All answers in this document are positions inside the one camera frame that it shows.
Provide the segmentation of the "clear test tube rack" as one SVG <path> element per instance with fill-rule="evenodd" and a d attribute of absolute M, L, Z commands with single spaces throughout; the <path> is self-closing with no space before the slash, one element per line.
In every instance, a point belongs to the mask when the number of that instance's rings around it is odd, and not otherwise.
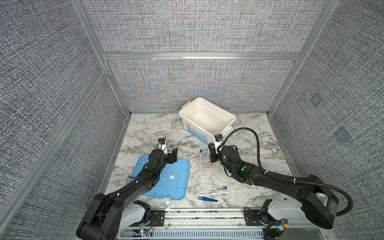
<path fill-rule="evenodd" d="M 199 161 L 199 153 L 197 156 L 197 165 Z M 207 152 L 203 153 L 203 169 L 199 171 L 198 167 L 198 172 L 203 175 L 208 175 L 208 174 L 217 174 L 223 172 L 223 166 L 219 162 L 211 163 L 209 154 Z"/>

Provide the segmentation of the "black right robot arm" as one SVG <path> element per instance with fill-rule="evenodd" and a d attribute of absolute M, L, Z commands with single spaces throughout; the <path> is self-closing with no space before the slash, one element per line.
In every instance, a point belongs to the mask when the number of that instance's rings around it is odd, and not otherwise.
<path fill-rule="evenodd" d="M 220 163 L 229 177 L 241 184 L 261 186 L 288 195 L 302 204 L 306 218 L 323 229 L 332 229 L 337 216 L 339 200 L 318 177 L 294 178 L 262 170 L 261 167 L 241 160 L 236 146 L 216 150 L 208 144 L 210 161 Z"/>

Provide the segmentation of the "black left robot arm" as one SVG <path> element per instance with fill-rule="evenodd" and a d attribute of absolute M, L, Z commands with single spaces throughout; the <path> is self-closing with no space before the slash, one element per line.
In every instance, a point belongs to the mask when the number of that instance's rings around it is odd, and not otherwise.
<path fill-rule="evenodd" d="M 92 199 L 76 236 L 82 240 L 115 240 L 122 230 L 120 223 L 126 207 L 153 189 L 166 165 L 174 164 L 177 160 L 178 148 L 167 154 L 162 149 L 152 150 L 148 164 L 132 182 L 108 195 L 99 193 Z"/>

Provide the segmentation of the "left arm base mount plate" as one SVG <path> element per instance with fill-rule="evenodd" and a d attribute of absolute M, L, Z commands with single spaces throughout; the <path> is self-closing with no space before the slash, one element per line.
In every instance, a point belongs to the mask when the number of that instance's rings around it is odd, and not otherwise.
<path fill-rule="evenodd" d="M 164 210 L 151 210 L 151 214 L 148 219 L 144 217 L 144 220 L 139 223 L 132 224 L 131 227 L 163 227 L 165 222 L 165 213 L 166 211 Z"/>

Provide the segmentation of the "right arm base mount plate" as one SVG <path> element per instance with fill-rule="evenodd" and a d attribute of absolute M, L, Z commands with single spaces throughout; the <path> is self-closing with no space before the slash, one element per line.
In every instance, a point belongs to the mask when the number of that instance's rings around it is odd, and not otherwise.
<path fill-rule="evenodd" d="M 262 217 L 259 215 L 259 209 L 244 208 L 243 215 L 248 227 L 268 226 L 270 224 L 269 220 L 262 220 Z"/>

